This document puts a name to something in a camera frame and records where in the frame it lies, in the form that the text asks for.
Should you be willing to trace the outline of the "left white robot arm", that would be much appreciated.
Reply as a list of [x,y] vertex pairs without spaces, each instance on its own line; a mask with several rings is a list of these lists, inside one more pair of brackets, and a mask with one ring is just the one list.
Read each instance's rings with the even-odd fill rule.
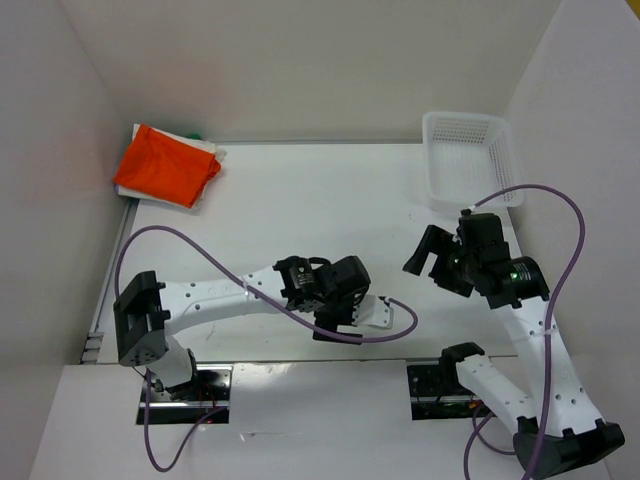
[[369,274],[356,256],[335,263],[319,257],[290,256],[238,280],[161,282],[155,272],[137,274],[114,305],[118,362],[149,370],[174,400],[203,388],[194,353],[180,345],[179,332],[201,324],[254,314],[310,313],[316,339],[358,343],[341,334],[353,323],[368,292]]

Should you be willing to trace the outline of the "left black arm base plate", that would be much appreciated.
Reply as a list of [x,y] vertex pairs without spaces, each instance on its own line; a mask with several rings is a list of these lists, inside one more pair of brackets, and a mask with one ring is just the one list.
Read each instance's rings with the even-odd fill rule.
[[206,424],[227,424],[230,414],[231,364],[198,364],[198,385],[188,393],[171,393],[154,373],[151,373],[151,392],[146,395],[146,381],[142,382],[136,424],[144,423],[146,400],[149,400],[150,425],[193,425],[211,414]]

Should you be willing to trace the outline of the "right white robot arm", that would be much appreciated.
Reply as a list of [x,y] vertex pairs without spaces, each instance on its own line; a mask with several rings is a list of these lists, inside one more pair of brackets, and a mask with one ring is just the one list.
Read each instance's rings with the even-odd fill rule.
[[531,478],[597,463],[624,445],[621,427],[604,419],[578,378],[540,267],[528,256],[511,256],[497,215],[466,210],[453,233],[428,226],[404,271],[420,275],[430,255],[429,276],[438,287],[463,297],[478,293],[498,312],[530,390],[498,372],[473,342],[442,351],[440,385],[450,393],[471,392],[503,422]]

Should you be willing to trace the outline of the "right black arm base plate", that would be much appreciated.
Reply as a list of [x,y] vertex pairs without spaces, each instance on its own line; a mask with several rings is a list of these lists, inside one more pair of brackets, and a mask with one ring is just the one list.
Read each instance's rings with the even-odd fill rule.
[[406,374],[413,420],[470,419],[489,413],[479,397],[445,380],[437,359],[408,361]]

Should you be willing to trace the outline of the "white plastic basket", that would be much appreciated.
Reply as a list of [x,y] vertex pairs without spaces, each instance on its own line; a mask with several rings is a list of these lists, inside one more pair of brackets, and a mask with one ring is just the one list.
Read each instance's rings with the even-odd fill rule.
[[422,118],[426,194],[453,212],[521,182],[509,123],[497,116],[434,111]]

